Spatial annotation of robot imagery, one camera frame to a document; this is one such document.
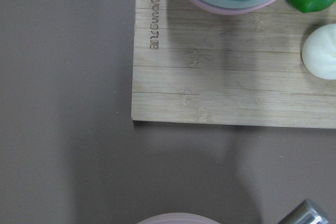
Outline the bamboo cutting board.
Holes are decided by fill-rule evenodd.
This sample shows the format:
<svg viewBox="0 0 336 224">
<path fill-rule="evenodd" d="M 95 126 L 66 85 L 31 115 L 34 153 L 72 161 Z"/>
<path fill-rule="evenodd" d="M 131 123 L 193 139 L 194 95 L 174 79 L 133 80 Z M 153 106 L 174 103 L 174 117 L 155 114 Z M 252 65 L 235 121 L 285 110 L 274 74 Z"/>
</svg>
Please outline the bamboo cutting board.
<svg viewBox="0 0 336 224">
<path fill-rule="evenodd" d="M 286 0 L 217 15 L 189 0 L 136 0 L 135 121 L 335 128 L 335 82 L 312 75 L 301 48 L 335 22 Z"/>
</svg>

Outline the large pink bowl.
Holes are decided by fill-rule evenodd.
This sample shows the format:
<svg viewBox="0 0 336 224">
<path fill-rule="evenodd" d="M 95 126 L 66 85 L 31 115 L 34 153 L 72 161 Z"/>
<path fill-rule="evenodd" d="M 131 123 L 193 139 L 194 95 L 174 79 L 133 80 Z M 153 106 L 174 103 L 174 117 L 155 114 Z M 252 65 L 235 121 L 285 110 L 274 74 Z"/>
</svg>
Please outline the large pink bowl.
<svg viewBox="0 0 336 224">
<path fill-rule="evenodd" d="M 219 222 L 196 214 L 168 213 L 138 222 L 138 224 L 219 224 Z"/>
</svg>

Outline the steel ladle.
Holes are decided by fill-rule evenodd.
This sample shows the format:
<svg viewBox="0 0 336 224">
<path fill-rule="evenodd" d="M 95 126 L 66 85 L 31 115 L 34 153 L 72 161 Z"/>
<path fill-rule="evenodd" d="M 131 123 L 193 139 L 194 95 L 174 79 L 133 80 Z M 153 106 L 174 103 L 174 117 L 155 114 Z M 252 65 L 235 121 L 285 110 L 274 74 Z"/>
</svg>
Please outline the steel ladle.
<svg viewBox="0 0 336 224">
<path fill-rule="evenodd" d="M 281 219 L 278 224 L 328 224 L 330 218 L 313 200 L 307 198 Z"/>
</svg>

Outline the white steamed bun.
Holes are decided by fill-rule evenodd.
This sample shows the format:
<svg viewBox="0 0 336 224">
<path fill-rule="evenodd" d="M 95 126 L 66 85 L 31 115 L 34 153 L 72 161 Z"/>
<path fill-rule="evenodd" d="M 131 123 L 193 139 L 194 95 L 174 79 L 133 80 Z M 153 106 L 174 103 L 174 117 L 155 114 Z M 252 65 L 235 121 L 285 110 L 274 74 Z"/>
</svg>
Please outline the white steamed bun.
<svg viewBox="0 0 336 224">
<path fill-rule="evenodd" d="M 302 48 L 307 70 L 326 80 L 335 80 L 335 24 L 324 25 L 308 36 Z"/>
</svg>

